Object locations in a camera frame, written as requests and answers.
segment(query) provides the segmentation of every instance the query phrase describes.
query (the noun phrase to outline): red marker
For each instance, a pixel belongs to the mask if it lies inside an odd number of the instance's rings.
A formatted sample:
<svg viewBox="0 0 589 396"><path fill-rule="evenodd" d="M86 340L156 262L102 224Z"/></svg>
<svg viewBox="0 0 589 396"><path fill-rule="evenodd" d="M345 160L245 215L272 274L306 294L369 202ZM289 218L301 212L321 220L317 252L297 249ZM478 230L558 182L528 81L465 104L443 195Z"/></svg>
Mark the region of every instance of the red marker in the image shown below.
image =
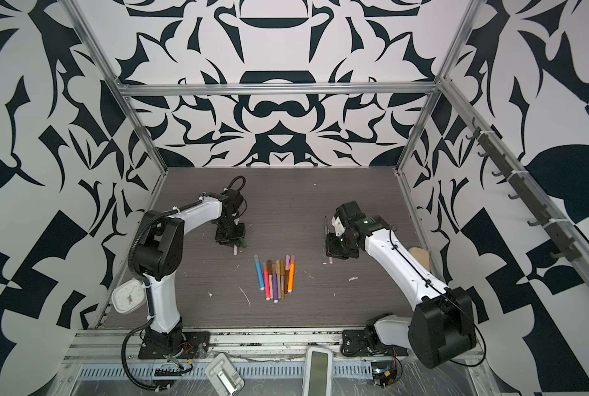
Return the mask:
<svg viewBox="0 0 589 396"><path fill-rule="evenodd" d="M270 299L270 280L268 279L268 265L266 262L263 263L263 281L266 284L266 300Z"/></svg>

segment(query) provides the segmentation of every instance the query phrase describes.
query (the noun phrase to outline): white clock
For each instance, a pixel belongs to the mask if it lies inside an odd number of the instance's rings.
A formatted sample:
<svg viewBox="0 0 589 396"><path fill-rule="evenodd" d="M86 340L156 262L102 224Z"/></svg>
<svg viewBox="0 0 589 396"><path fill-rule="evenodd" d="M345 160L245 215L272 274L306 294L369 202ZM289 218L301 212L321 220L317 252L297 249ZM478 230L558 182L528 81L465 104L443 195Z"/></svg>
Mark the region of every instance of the white clock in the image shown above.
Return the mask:
<svg viewBox="0 0 589 396"><path fill-rule="evenodd" d="M123 283L112 292L112 303L119 314L136 311L146 299L145 284L136 279Z"/></svg>

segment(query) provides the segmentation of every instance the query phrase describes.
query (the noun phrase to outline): gray wooden table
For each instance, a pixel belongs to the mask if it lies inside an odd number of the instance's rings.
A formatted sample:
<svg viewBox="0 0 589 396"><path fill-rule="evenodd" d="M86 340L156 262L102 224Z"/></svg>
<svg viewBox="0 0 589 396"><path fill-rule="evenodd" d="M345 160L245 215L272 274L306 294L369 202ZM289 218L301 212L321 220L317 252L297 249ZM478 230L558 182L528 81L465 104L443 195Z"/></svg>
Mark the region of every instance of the gray wooden table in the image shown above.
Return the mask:
<svg viewBox="0 0 589 396"><path fill-rule="evenodd" d="M219 193L237 175L247 179L242 194L249 206L242 221L248 247L233 256L231 248L214 241L212 224L185 236L175 282L184 326L362 326L385 312L412 315L400 289L364 251L358 259L335 259L333 264L323 252L324 217L331 218L338 206L352 200L367 215L381 215L398 226L396 235L407 248L419 246L392 168L175 168L169 170L155 209L193 202L202 192ZM278 304L266 301L258 289L254 254L262 262L296 255L294 290ZM128 315L112 311L104 328L134 328L146 315L145 307Z"/></svg>

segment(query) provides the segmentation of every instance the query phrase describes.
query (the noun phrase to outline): patterned backdrop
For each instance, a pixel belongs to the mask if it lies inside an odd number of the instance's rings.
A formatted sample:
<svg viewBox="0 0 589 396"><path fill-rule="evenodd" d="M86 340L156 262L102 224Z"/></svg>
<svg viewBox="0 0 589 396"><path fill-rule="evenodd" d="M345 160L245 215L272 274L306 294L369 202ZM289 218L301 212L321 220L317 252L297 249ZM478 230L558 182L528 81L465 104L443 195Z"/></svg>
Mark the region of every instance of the patterned backdrop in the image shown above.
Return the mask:
<svg viewBox="0 0 589 396"><path fill-rule="evenodd" d="M488 0L453 82L589 239L589 1ZM446 99L407 165L436 262L506 394L589 394L589 288Z"/></svg>
<svg viewBox="0 0 589 396"><path fill-rule="evenodd" d="M432 81L468 0L79 3L125 83L326 83Z"/></svg>
<svg viewBox="0 0 589 396"><path fill-rule="evenodd" d="M0 395L56 373L159 172L55 0L0 0Z"/></svg>
<svg viewBox="0 0 589 396"><path fill-rule="evenodd" d="M172 167L395 165L425 94L135 98Z"/></svg>

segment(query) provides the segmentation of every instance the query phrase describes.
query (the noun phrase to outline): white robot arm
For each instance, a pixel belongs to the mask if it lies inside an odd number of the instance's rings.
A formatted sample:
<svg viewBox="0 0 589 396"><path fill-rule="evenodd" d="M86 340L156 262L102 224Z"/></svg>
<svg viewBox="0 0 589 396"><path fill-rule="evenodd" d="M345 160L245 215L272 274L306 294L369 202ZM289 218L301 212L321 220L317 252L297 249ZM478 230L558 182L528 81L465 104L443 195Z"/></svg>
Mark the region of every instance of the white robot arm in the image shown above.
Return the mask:
<svg viewBox="0 0 589 396"><path fill-rule="evenodd" d="M242 185L233 189L239 179ZM184 235L211 221L217 224L216 242L231 247L243 244L245 227L239 222L239 209L245 202L240 193L244 185L245 178L237 176L222 193L205 193L184 207L164 213L150 210L143 216L127 264L146 290L148 327L144 344L151 345L158 356L175 355L181 344L175 274L182 258Z"/></svg>
<svg viewBox="0 0 589 396"><path fill-rule="evenodd" d="M341 205L332 219L335 233L327 234L327 255L358 258L359 250L375 258L409 300L409 320L384 315L367 337L370 350L390 345L412 349L428 368L434 368L477 344L473 305L461 288L451 290L426 271L398 241L380 216L367 217L354 201Z"/></svg>

